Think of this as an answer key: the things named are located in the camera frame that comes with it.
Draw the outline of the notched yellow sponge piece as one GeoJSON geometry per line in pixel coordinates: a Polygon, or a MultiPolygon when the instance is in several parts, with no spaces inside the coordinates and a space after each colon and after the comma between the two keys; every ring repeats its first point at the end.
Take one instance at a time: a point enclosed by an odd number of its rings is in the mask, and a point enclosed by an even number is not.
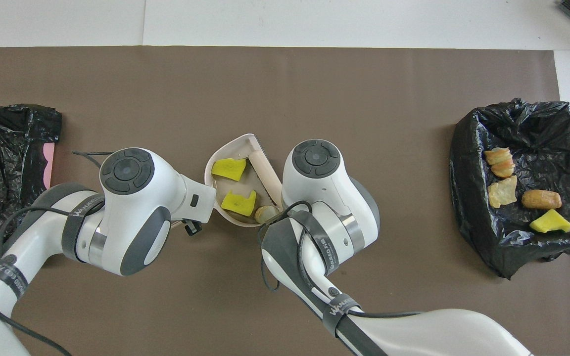
{"type": "Polygon", "coordinates": [[[256,206],[256,191],[251,191],[249,196],[245,197],[240,194],[235,194],[233,191],[229,191],[220,207],[224,210],[240,214],[241,216],[250,217],[256,206]]]}

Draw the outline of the beige plastic dustpan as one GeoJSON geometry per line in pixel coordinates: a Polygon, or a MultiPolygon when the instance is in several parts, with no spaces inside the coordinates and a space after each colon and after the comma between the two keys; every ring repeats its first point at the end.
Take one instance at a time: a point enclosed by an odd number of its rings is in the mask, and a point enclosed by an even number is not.
{"type": "Polygon", "coordinates": [[[268,193],[266,192],[263,184],[260,182],[255,169],[253,168],[251,162],[249,161],[249,153],[251,152],[251,147],[248,142],[250,135],[252,133],[247,133],[231,140],[229,143],[224,144],[222,148],[217,150],[208,161],[206,169],[204,171],[204,182],[216,189],[216,202],[215,209],[229,222],[242,226],[242,227],[256,227],[259,223],[256,223],[254,214],[255,211],[262,206],[272,205],[275,203],[271,200],[268,193]],[[224,158],[233,159],[247,159],[246,169],[240,178],[240,181],[233,181],[228,178],[214,176],[211,174],[211,169],[215,161],[224,158]],[[241,216],[234,212],[224,210],[220,207],[224,196],[229,191],[233,191],[235,194],[240,194],[245,197],[249,196],[251,191],[256,191],[256,206],[253,214],[250,217],[241,216]]]}

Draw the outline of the yellow sponge chunk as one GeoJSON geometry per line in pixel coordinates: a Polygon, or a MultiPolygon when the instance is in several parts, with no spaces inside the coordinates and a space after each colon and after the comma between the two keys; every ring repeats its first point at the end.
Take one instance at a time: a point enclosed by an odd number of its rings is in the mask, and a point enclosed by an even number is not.
{"type": "Polygon", "coordinates": [[[224,177],[233,181],[240,181],[246,169],[247,159],[224,158],[213,163],[211,174],[224,177]]]}

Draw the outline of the beige handled black bristle brush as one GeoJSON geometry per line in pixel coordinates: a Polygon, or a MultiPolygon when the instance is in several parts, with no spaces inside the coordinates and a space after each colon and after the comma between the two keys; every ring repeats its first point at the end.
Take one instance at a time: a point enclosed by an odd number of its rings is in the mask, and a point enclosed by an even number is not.
{"type": "Polygon", "coordinates": [[[269,159],[265,155],[260,142],[256,139],[256,136],[251,134],[248,142],[251,147],[251,152],[248,156],[249,161],[255,169],[255,172],[269,197],[275,203],[276,207],[282,211],[282,182],[278,178],[271,162],[269,162],[269,159]]]}

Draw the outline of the pale dumpling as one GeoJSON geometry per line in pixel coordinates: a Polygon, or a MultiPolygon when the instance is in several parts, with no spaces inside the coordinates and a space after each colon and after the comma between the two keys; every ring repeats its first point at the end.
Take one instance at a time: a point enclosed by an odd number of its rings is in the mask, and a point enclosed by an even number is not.
{"type": "Polygon", "coordinates": [[[500,208],[502,205],[509,205],[516,202],[517,177],[510,176],[489,185],[488,202],[492,208],[500,208]]]}

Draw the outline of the orange striped croissant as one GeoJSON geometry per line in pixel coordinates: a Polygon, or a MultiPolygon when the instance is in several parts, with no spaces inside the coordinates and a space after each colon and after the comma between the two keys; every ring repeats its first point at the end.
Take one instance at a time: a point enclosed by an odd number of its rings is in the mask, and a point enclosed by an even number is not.
{"type": "Polygon", "coordinates": [[[515,164],[509,148],[494,148],[484,151],[491,171],[499,178],[509,178],[514,173],[515,164]]]}

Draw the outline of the brown bread roll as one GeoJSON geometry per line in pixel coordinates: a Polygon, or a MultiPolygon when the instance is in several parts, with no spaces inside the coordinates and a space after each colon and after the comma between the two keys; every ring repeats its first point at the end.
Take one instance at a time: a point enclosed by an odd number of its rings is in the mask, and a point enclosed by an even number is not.
{"type": "Polygon", "coordinates": [[[541,189],[526,191],[522,195],[521,203],[526,208],[541,210],[557,209],[563,205],[562,198],[558,192],[541,189]]]}

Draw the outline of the yellow sponge wedge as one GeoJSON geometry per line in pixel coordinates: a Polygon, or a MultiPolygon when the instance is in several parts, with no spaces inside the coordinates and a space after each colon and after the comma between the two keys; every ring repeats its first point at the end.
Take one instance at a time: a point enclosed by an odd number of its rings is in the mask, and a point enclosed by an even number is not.
{"type": "Polygon", "coordinates": [[[570,222],[555,209],[547,210],[543,216],[532,221],[530,227],[540,233],[548,233],[556,230],[570,232],[570,222]]]}

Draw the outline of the pink bin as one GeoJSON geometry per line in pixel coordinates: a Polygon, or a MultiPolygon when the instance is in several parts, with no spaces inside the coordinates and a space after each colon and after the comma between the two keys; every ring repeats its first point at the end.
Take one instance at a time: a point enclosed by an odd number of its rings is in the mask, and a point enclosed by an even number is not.
{"type": "Polygon", "coordinates": [[[43,173],[43,184],[45,189],[50,188],[50,181],[53,168],[55,144],[53,142],[43,144],[43,156],[46,161],[46,166],[43,173]]]}

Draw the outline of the black plastic trash bag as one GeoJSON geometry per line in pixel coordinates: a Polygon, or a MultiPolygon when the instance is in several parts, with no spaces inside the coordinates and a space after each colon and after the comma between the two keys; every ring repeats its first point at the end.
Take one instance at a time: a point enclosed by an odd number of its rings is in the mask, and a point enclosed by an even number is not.
{"type": "Polygon", "coordinates": [[[453,134],[450,151],[453,208],[463,238],[502,278],[527,262],[570,254],[570,230],[546,233],[531,227],[545,214],[525,207],[531,190],[556,192],[559,213],[570,223],[570,106],[566,102],[491,104],[466,115],[453,134]],[[513,156],[516,200],[494,207],[488,188],[500,181],[485,153],[502,148],[513,156]]]}
{"type": "Polygon", "coordinates": [[[0,106],[0,226],[45,191],[45,144],[58,142],[61,128],[54,108],[0,106]]]}

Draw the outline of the brown paper table mat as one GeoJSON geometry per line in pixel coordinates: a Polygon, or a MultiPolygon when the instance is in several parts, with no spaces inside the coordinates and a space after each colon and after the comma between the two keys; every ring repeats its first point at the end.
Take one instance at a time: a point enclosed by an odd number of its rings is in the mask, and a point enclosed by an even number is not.
{"type": "MultiPolygon", "coordinates": [[[[381,217],[378,240],[332,282],[368,312],[469,309],[535,354],[570,354],[570,256],[499,278],[453,216],[455,124],[518,97],[559,100],[551,52],[0,48],[0,105],[63,115],[54,184],[100,189],[97,168],[72,150],[143,147],[202,181],[210,156],[244,133],[279,175],[299,142],[330,140],[381,217]]],[[[214,212],[196,236],[174,228],[157,260],[130,277],[52,257],[13,318],[77,356],[350,356],[291,291],[265,288],[260,255],[255,228],[214,212]]]]}

